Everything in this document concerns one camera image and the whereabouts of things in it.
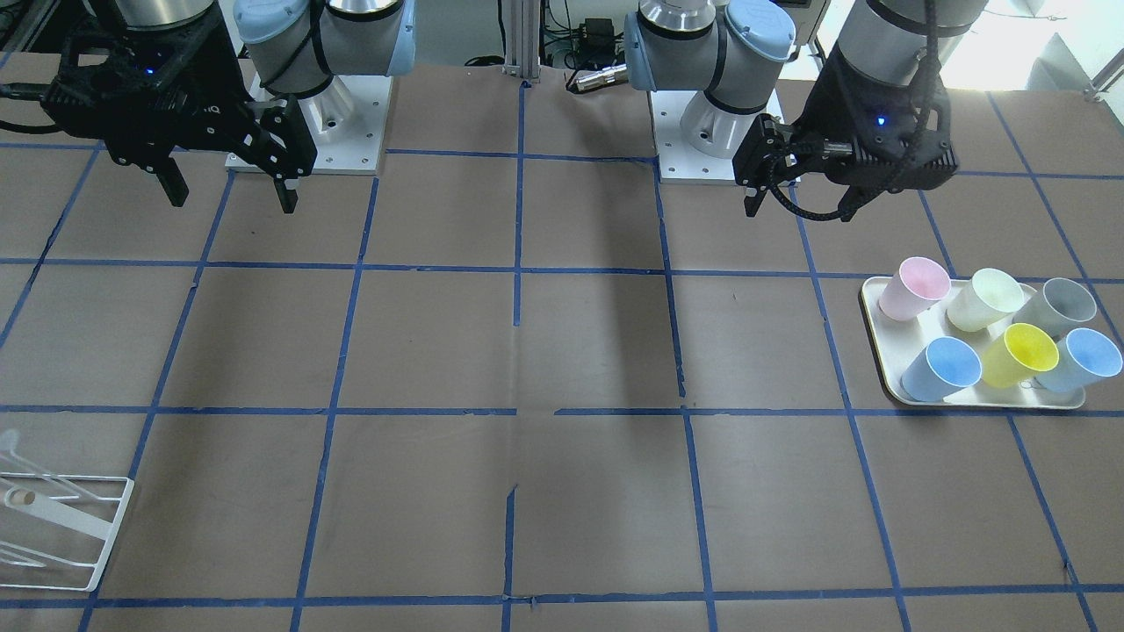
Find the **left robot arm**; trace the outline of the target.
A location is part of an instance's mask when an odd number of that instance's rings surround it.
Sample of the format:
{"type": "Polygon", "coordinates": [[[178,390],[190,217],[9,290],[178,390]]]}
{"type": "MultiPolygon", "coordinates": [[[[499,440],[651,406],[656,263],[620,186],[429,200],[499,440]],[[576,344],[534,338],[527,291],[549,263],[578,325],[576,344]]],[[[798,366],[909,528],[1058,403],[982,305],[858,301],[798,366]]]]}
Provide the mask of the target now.
{"type": "Polygon", "coordinates": [[[727,160],[756,215],[767,196],[849,222],[883,193],[933,190],[958,168],[940,70],[984,1],[856,1],[803,112],[765,111],[797,28],[771,1],[642,1],[623,29],[636,90],[692,92],[681,130],[727,160]]]}

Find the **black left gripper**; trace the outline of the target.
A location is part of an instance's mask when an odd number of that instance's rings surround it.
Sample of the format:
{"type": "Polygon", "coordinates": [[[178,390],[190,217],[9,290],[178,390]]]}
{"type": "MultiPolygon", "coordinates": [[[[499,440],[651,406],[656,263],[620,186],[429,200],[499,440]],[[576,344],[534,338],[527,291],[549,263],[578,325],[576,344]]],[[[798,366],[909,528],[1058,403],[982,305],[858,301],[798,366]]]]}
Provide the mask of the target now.
{"type": "MultiPolygon", "coordinates": [[[[897,162],[910,148],[922,99],[934,85],[930,119],[910,164],[895,190],[932,190],[954,177],[959,162],[951,141],[951,103],[943,82],[928,75],[905,84],[880,83],[836,44],[795,123],[795,142],[817,148],[796,156],[795,168],[851,186],[839,201],[839,219],[851,222],[874,200],[897,162]]],[[[746,181],[744,213],[754,219],[767,199],[765,183],[746,181]]]]}

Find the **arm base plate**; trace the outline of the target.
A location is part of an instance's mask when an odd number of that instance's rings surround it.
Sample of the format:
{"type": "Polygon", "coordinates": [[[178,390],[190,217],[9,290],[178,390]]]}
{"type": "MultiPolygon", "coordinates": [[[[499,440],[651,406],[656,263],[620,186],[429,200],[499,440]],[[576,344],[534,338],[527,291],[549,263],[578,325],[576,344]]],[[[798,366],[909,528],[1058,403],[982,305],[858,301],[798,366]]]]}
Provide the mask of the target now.
{"type": "Polygon", "coordinates": [[[377,175],[395,83],[393,76],[335,75],[299,101],[316,144],[312,175],[377,175]]]}
{"type": "Polygon", "coordinates": [[[735,184],[733,156],[759,112],[722,111],[700,90],[654,91],[649,97],[661,179],[735,184]]]}

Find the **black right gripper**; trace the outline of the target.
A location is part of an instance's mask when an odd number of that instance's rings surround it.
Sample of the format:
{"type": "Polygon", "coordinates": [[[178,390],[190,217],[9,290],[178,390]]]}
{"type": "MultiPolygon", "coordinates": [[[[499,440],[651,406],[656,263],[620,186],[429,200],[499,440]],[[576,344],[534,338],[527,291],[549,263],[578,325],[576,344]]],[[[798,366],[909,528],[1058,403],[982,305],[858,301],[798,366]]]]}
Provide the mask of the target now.
{"type": "Polygon", "coordinates": [[[294,94],[252,108],[219,12],[200,12],[153,31],[74,25],[40,108],[78,139],[101,139],[121,164],[149,168],[169,204],[190,195],[174,148],[236,153],[273,177],[282,213],[312,173],[316,144],[294,94]]]}

